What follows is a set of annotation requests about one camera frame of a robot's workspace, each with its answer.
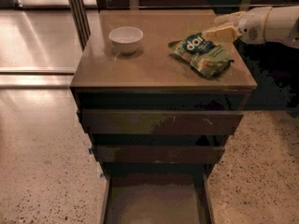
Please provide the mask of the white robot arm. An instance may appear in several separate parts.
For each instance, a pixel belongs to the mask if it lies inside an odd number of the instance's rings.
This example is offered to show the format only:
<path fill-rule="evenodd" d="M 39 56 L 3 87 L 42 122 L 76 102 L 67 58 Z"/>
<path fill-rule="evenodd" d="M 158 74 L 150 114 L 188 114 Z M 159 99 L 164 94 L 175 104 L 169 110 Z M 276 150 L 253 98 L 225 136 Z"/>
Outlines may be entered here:
<path fill-rule="evenodd" d="M 299 6 L 256 7 L 249 11 L 225 14 L 215 19 L 215 26 L 203 32 L 215 43 L 234 42 L 261 45 L 280 43 L 299 48 Z"/>

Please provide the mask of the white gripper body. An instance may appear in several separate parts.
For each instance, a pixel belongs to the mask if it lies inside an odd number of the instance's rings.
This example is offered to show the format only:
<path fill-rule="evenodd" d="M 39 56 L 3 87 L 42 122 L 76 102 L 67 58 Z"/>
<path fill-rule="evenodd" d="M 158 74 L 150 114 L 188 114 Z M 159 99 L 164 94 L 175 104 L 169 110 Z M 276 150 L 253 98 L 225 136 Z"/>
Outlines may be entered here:
<path fill-rule="evenodd" d="M 240 39 L 246 44 L 263 44 L 264 28 L 272 7 L 256 7 L 247 11 L 238 22 L 242 36 Z"/>

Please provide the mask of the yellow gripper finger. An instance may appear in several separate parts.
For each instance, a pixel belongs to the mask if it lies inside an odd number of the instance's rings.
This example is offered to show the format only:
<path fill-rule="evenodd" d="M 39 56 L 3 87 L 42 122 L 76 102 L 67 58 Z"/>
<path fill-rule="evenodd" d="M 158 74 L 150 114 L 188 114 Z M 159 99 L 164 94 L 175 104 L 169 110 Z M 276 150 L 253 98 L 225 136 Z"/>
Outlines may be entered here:
<path fill-rule="evenodd" d="M 230 14 L 220 15 L 215 19 L 217 25 L 222 25 L 231 22 L 233 25 L 238 25 L 239 20 L 246 14 L 245 11 L 238 11 Z"/>
<path fill-rule="evenodd" d="M 214 43 L 233 43 L 242 33 L 231 22 L 209 28 L 203 32 L 203 36 Z"/>

